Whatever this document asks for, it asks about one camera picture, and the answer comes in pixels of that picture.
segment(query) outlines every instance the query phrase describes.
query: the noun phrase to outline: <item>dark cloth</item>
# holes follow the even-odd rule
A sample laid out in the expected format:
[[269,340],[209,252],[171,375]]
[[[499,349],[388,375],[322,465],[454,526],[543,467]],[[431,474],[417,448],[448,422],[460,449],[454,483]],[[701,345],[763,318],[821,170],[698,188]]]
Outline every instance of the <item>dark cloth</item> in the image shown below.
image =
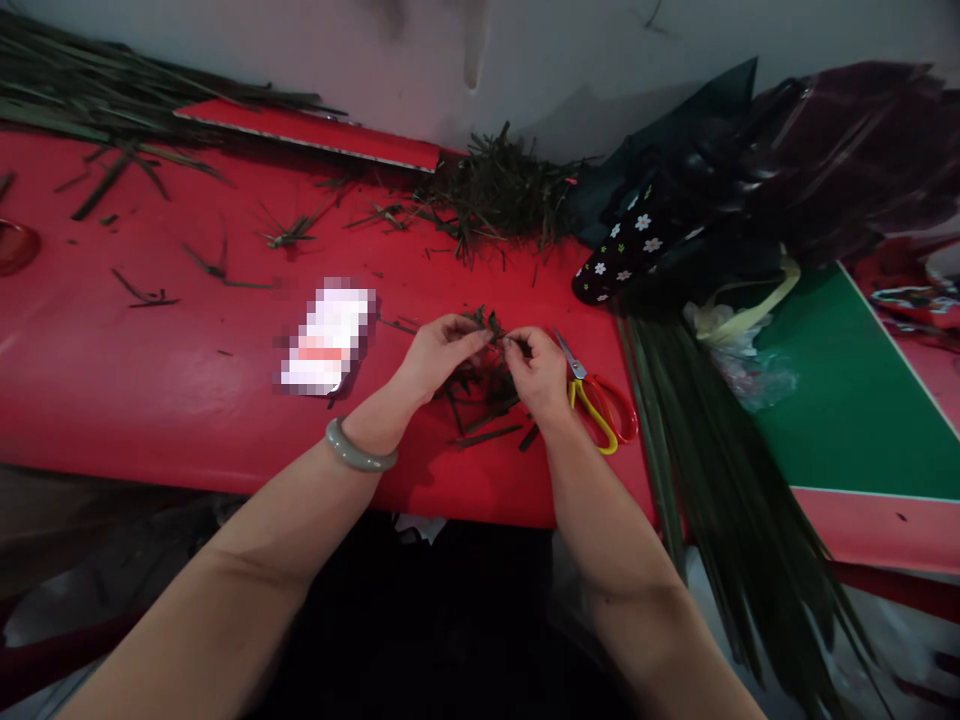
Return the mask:
[[751,197],[759,235],[808,266],[957,212],[960,95],[930,65],[863,62],[807,78],[772,138],[780,172]]
[[314,582],[262,718],[633,717],[546,622],[551,533],[450,522],[401,544],[369,513]]

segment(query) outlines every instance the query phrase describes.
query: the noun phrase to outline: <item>palm leaf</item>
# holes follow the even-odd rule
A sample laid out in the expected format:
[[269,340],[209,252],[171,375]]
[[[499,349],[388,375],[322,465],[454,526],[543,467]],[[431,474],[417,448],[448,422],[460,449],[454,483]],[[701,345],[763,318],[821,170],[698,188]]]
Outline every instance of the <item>palm leaf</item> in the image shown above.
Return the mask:
[[823,543],[680,313],[629,299],[627,307],[618,322],[671,558],[682,570],[679,492],[735,660],[763,684],[762,645],[808,717],[844,717],[821,641],[830,648],[839,624],[871,682],[876,656]]

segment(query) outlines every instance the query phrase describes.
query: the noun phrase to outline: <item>scissors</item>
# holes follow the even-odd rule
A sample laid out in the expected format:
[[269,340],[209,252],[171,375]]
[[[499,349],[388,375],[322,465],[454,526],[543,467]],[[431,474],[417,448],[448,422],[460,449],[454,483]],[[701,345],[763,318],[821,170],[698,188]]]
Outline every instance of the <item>scissors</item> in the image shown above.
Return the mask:
[[[560,349],[563,350],[563,354],[567,356],[570,369],[573,370],[574,379],[573,382],[570,383],[569,392],[570,407],[576,405],[577,398],[579,397],[580,401],[586,406],[590,417],[593,418],[593,421],[603,431],[603,434],[607,436],[607,446],[600,447],[598,445],[597,449],[604,455],[613,455],[617,451],[619,443],[631,443],[637,439],[639,429],[637,413],[633,409],[630,401],[627,400],[623,393],[617,390],[617,388],[599,375],[593,373],[587,374],[581,362],[570,352],[570,346],[567,345],[560,331],[556,328],[554,328],[553,331],[557,334],[557,340],[560,341]],[[593,391],[594,401],[600,407],[599,411],[587,397],[587,393],[584,391],[584,385]],[[613,410],[610,407],[608,395],[619,402],[620,407],[625,412],[626,429],[623,433],[617,429],[616,423],[613,420]]]

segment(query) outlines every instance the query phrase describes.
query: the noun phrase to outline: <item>jade bangle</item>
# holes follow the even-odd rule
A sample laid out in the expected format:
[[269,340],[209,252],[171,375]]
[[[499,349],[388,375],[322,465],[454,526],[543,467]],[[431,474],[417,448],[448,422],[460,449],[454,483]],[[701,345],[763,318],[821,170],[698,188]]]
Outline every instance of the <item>jade bangle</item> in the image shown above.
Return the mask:
[[360,472],[384,472],[397,464],[397,451],[389,455],[371,455],[354,445],[343,434],[343,418],[334,418],[327,425],[327,442],[344,463]]

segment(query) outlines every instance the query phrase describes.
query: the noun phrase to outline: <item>plastic bag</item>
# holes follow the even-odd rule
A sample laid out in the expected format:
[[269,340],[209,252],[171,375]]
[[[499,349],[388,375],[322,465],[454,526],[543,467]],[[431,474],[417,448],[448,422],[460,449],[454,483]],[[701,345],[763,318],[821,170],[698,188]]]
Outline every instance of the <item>plastic bag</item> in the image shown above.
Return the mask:
[[[736,313],[729,305],[709,309],[687,303],[683,316],[698,336],[727,323]],[[759,352],[753,341],[773,321],[767,313],[746,331],[723,342],[701,340],[710,350],[713,364],[723,374],[740,404],[749,412],[773,407],[797,389],[799,375],[790,365],[790,358],[777,350]]]

